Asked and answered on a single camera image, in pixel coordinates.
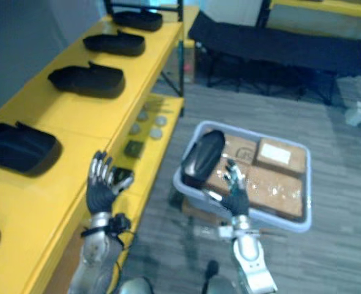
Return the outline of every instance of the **silver joint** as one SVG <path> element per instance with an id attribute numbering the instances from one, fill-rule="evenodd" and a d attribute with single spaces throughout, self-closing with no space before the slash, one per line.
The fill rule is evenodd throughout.
<path id="1" fill-rule="evenodd" d="M 234 216 L 232 218 L 232 226 L 234 230 L 249 230 L 251 229 L 250 219 L 245 215 Z"/>

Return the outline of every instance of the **white object on floor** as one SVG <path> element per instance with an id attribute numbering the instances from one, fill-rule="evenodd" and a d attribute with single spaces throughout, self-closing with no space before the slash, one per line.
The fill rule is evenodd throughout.
<path id="1" fill-rule="evenodd" d="M 357 126 L 361 123 L 361 102 L 356 102 L 356 107 L 350 108 L 345 112 L 345 122 L 350 126 Z"/>

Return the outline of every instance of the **white label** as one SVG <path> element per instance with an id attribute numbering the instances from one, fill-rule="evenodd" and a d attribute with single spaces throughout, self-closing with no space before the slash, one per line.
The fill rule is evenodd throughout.
<path id="1" fill-rule="evenodd" d="M 270 144 L 264 144 L 261 155 L 274 161 L 281 162 L 282 164 L 289 164 L 289 159 L 291 158 L 291 153 L 289 151 L 277 148 Z"/>

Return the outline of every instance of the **gray plastic bin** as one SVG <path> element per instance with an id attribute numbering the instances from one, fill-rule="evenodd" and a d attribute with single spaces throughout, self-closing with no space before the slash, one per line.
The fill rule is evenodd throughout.
<path id="1" fill-rule="evenodd" d="M 277 141 L 281 141 L 283 143 L 287 143 L 290 145 L 298 146 L 306 150 L 307 154 L 307 169 L 306 172 L 302 175 L 301 181 L 303 184 L 302 189 L 302 200 L 303 200 L 303 219 L 300 222 L 295 222 L 292 220 L 287 220 L 283 217 L 276 216 L 258 209 L 250 208 L 250 217 L 253 219 L 257 219 L 262 221 L 265 224 L 273 225 L 275 227 L 283 228 L 285 230 L 302 233 L 307 231 L 311 227 L 311 154 L 310 150 L 301 144 L 296 142 L 288 141 L 281 138 L 276 138 L 256 132 L 252 132 L 250 130 L 241 129 L 239 127 L 229 126 L 227 124 L 222 124 L 214 121 L 203 121 L 197 125 L 193 137 L 190 140 L 184 154 L 183 158 L 185 159 L 188 152 L 191 150 L 194 143 L 205 134 L 209 129 L 220 130 L 225 134 L 241 137 L 247 140 L 259 142 L 261 138 L 271 138 Z M 221 217 L 230 219 L 231 213 L 224 209 L 219 203 L 210 199 L 200 190 L 195 189 L 193 187 L 185 185 L 181 181 L 181 168 L 179 167 L 173 177 L 174 187 L 182 194 L 184 194 L 191 205 L 194 207 L 210 212 L 215 213 Z"/>

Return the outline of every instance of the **metal wrist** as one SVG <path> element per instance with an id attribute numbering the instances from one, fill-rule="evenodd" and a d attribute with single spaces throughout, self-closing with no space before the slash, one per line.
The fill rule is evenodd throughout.
<path id="1" fill-rule="evenodd" d="M 105 225 L 108 225 L 108 221 L 111 218 L 111 213 L 96 213 L 91 218 L 90 228 L 104 227 Z"/>
<path id="2" fill-rule="evenodd" d="M 250 219 L 244 214 L 233 216 L 231 223 L 235 231 L 251 229 Z"/>

